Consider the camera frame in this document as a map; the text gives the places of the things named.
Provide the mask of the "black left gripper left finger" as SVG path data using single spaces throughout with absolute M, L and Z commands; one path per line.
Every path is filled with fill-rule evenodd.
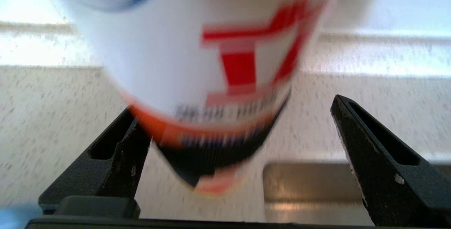
M 133 199 L 151 139 L 129 109 L 118 117 L 40 195 L 43 211 L 69 196 Z

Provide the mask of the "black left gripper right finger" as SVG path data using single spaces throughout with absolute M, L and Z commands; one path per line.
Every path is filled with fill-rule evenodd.
M 330 109 L 376 226 L 450 227 L 451 182 L 359 104 L 336 95 Z

